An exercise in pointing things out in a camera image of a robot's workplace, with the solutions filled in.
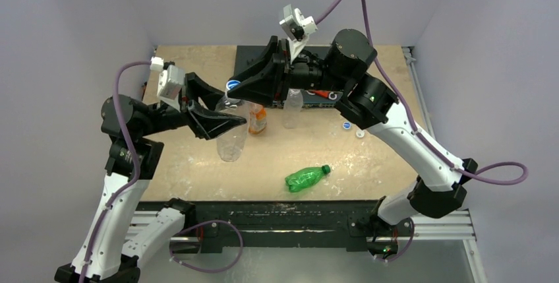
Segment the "large clear plastic bottle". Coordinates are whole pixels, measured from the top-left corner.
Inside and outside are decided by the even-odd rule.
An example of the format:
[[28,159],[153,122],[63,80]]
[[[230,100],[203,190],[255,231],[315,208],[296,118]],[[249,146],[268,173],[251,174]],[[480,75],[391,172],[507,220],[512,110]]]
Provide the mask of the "large clear plastic bottle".
[[294,129],[299,123],[303,108],[303,94],[299,89],[289,89],[283,101],[282,124],[286,129]]

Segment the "orange label plastic bottle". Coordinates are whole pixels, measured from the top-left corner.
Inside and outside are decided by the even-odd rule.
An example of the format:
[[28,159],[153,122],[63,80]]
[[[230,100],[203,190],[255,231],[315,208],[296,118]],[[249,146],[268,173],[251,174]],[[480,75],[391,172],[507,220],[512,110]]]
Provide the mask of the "orange label plastic bottle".
[[267,127],[267,113],[260,104],[249,104],[249,133],[252,135],[261,134]]

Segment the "slim clear plastic bottle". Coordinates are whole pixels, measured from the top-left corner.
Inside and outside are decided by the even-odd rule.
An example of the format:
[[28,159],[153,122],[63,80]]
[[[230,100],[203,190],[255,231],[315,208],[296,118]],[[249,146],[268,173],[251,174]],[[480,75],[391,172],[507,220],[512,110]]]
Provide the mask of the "slim clear plastic bottle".
[[218,155],[224,162],[235,162],[240,158],[249,127],[249,106],[244,100],[229,97],[232,88],[230,85],[226,87],[223,98],[216,105],[216,111],[243,117],[247,122],[228,130],[216,139]]

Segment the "white blue bottle cap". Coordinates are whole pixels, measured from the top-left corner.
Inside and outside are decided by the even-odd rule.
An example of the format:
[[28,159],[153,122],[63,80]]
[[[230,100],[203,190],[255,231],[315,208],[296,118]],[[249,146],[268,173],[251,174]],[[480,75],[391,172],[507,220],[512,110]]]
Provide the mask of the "white blue bottle cap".
[[344,130],[350,130],[352,128],[352,124],[350,122],[343,122],[342,127]]

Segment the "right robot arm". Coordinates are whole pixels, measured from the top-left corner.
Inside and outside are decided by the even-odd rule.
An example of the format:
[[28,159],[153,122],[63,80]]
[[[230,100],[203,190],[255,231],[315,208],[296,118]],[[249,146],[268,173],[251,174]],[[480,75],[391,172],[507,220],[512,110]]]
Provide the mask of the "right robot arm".
[[385,235],[415,214],[441,218],[461,208],[468,173],[477,165],[451,155],[408,118],[403,100],[368,73],[376,56],[355,29],[340,30],[323,59],[309,52],[295,57],[285,40],[273,36],[256,62],[235,76],[238,85],[228,94],[268,106],[286,99],[291,89],[339,92],[335,107],[340,114],[387,144],[418,175],[410,188],[383,199],[370,217],[372,230]]

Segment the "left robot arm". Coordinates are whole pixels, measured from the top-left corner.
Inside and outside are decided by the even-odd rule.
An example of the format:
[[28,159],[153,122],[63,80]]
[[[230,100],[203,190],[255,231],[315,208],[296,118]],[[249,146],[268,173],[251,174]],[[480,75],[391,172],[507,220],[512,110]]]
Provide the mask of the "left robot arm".
[[56,282],[137,282],[150,259],[175,234],[191,235],[195,207],[167,201],[156,219],[127,238],[136,208],[154,177],[163,143],[149,136],[188,127],[196,138],[212,140],[246,120],[216,110],[223,92],[195,73],[168,67],[159,74],[158,102],[147,105],[120,96],[122,117],[109,98],[102,108],[102,131],[111,139],[103,191],[94,221],[77,256],[60,266]]

